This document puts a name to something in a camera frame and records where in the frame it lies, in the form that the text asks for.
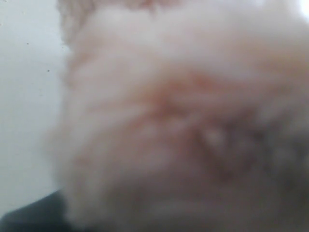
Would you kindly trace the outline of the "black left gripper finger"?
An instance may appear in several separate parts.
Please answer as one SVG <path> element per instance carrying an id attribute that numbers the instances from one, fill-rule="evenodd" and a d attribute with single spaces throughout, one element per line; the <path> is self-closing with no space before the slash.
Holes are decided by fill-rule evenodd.
<path id="1" fill-rule="evenodd" d="M 5 214 L 2 232 L 71 232 L 64 220 L 64 204 L 58 192 Z"/>

